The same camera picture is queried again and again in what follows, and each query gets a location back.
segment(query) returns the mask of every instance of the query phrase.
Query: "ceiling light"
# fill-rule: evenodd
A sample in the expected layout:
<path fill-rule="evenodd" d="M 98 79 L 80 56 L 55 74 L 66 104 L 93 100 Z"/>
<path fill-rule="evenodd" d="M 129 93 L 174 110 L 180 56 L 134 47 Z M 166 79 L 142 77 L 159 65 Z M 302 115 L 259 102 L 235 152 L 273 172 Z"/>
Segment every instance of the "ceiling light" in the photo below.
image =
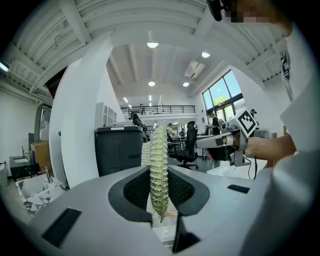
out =
<path fill-rule="evenodd" d="M 0 62 L 0 69 L 3 69 L 5 72 L 8 72 L 9 67 L 8 67 L 7 65 L 2 64 L 2 63 Z"/>
<path fill-rule="evenodd" d="M 209 53 L 206 53 L 206 52 L 203 52 L 203 53 L 202 53 L 202 57 L 204 57 L 204 58 L 208 58 L 209 56 L 210 56 Z"/>
<path fill-rule="evenodd" d="M 157 42 L 147 42 L 146 43 L 150 48 L 156 48 L 158 46 Z"/>

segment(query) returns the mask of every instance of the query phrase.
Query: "large window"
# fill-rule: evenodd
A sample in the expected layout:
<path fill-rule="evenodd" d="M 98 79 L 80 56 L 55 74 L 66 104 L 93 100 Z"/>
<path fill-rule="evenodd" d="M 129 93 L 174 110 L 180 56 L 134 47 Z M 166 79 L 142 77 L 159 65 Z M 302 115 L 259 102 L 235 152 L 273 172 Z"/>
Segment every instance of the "large window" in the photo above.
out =
<path fill-rule="evenodd" d="M 203 93 L 206 110 L 214 108 L 219 119 L 227 122 L 246 107 L 234 73 L 230 70 Z"/>

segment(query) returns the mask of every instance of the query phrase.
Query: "black railing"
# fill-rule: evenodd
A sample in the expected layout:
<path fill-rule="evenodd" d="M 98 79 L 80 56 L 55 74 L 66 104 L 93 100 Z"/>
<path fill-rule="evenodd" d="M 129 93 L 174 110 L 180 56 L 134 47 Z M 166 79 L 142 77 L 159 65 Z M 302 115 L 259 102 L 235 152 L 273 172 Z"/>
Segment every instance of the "black railing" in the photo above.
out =
<path fill-rule="evenodd" d="M 131 113 L 138 115 L 196 113 L 195 106 L 191 105 L 133 106 L 122 107 L 121 110 L 124 116 L 130 116 Z"/>

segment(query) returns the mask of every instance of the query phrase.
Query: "air conditioner unit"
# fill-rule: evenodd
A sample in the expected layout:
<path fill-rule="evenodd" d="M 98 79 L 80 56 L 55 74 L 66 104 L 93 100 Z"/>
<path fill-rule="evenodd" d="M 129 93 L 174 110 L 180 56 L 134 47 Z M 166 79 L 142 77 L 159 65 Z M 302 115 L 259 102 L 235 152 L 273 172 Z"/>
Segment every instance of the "air conditioner unit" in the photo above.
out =
<path fill-rule="evenodd" d="M 202 70 L 204 70 L 205 66 L 205 64 L 199 63 L 198 61 L 191 61 L 184 72 L 184 76 L 188 77 L 190 80 L 196 79 Z"/>

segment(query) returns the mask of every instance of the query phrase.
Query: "white table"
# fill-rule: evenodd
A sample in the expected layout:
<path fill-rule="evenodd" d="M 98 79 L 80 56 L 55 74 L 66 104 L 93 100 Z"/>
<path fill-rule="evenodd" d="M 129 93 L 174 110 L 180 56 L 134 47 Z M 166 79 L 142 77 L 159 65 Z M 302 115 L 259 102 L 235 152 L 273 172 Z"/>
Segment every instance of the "white table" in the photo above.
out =
<path fill-rule="evenodd" d="M 250 160 L 251 160 L 251 168 L 250 168 L 249 174 L 250 174 L 251 180 L 253 180 L 255 177 L 255 159 L 250 158 Z M 249 171 L 250 165 L 235 167 L 234 165 L 225 164 L 225 162 L 228 163 L 227 161 L 221 161 L 220 167 L 208 170 L 206 173 L 212 174 L 212 175 L 230 177 L 230 178 L 240 178 L 240 179 L 249 180 L 248 171 Z M 256 160 L 257 173 L 262 169 L 266 168 L 267 162 L 268 162 L 267 160 L 260 160 L 260 159 Z"/>

